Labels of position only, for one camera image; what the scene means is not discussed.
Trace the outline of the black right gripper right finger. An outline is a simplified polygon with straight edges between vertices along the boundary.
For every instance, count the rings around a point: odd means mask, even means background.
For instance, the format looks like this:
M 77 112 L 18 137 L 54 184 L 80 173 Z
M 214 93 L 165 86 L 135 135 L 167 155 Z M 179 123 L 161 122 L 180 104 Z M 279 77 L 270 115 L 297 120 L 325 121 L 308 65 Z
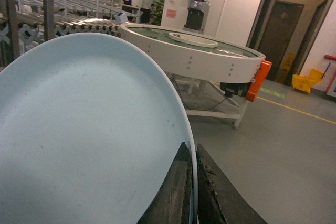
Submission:
M 203 145 L 197 145 L 199 223 L 266 223 L 244 200 Z

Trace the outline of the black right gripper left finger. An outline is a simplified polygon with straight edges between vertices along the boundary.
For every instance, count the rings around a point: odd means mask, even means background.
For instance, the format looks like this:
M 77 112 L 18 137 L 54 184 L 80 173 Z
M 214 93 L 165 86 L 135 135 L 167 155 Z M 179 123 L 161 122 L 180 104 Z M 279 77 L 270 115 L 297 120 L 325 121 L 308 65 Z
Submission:
M 166 177 L 138 223 L 189 223 L 192 161 L 186 143 L 181 143 Z

